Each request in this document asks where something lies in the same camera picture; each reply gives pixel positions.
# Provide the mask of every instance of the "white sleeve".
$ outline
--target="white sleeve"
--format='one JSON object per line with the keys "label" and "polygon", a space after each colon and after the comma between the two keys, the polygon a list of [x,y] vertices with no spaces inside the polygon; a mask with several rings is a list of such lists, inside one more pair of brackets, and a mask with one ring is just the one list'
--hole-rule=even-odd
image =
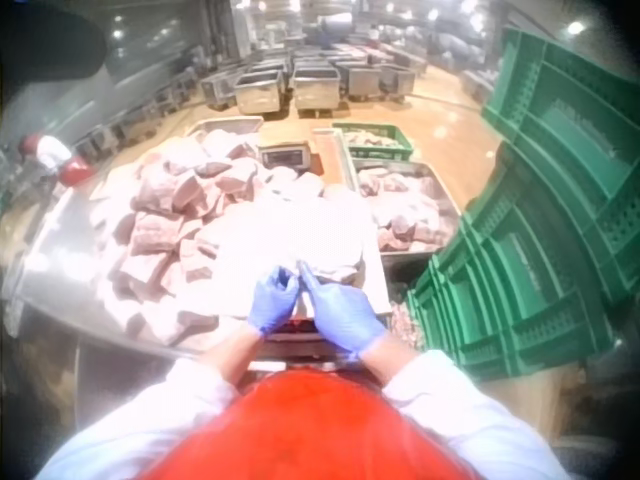
{"label": "white sleeve", "polygon": [[531,426],[480,393],[441,351],[430,350],[411,361],[383,393],[488,480],[569,478]]}
{"label": "white sleeve", "polygon": [[210,367],[178,360],[166,381],[143,390],[75,435],[36,478],[134,478],[219,415],[236,395],[235,388]]}

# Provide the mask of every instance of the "gloved hand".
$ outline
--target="gloved hand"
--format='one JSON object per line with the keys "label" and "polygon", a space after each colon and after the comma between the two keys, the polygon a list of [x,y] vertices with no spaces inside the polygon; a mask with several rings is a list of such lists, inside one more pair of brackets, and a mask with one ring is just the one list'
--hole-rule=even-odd
{"label": "gloved hand", "polygon": [[316,328],[327,340],[360,355],[386,333],[362,290],[337,283],[321,285],[306,263],[298,262],[298,268],[311,295]]}
{"label": "gloved hand", "polygon": [[300,284],[295,275],[282,267],[274,268],[268,277],[256,284],[247,319],[249,325],[263,336],[270,334],[291,318],[299,292]]}

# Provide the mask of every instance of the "blue glove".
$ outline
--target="blue glove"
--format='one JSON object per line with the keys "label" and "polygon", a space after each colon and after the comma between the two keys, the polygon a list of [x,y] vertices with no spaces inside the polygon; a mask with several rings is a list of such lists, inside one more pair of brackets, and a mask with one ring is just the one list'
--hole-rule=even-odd
{"label": "blue glove", "polygon": [[337,283],[321,285],[306,263],[299,262],[298,268],[311,295],[316,328],[327,340],[359,355],[385,334],[362,290]]}
{"label": "blue glove", "polygon": [[291,318],[298,300],[298,277],[282,267],[256,284],[253,305],[247,321],[260,333],[268,335]]}

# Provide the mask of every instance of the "digital scale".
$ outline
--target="digital scale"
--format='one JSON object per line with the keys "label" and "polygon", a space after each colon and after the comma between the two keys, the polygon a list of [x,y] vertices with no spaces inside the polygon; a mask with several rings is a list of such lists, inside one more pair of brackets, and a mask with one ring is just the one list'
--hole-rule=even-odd
{"label": "digital scale", "polygon": [[309,142],[285,142],[260,147],[260,159],[267,168],[289,167],[297,171],[311,169]]}

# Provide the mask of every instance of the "red apron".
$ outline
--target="red apron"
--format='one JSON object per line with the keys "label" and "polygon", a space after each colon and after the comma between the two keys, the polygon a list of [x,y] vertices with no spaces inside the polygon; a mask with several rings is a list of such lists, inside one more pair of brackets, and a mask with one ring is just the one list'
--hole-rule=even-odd
{"label": "red apron", "polygon": [[160,479],[474,479],[364,387],[301,370],[256,384],[141,475]]}

